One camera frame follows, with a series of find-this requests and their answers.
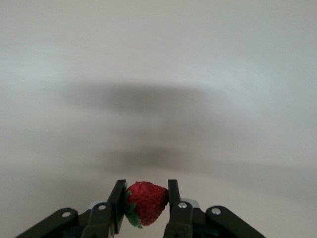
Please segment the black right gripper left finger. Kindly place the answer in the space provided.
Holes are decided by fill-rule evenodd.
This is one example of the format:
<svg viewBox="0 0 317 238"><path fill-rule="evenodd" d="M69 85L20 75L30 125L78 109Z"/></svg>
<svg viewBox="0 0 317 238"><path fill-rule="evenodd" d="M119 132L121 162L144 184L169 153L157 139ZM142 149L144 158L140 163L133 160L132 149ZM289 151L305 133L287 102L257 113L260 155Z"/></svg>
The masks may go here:
<svg viewBox="0 0 317 238"><path fill-rule="evenodd" d="M113 238L124 218L126 180L118 180L107 201L96 201L82 214L62 208L18 235L19 238Z"/></svg>

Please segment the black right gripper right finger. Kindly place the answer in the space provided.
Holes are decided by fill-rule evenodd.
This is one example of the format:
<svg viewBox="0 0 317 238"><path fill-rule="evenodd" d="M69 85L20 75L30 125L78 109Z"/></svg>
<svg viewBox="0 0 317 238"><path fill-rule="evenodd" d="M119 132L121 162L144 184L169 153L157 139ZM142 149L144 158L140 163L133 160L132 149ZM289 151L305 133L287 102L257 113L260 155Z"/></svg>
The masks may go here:
<svg viewBox="0 0 317 238"><path fill-rule="evenodd" d="M265 238L223 206L202 211L195 200L180 197L178 181L168 181L170 218L165 238Z"/></svg>

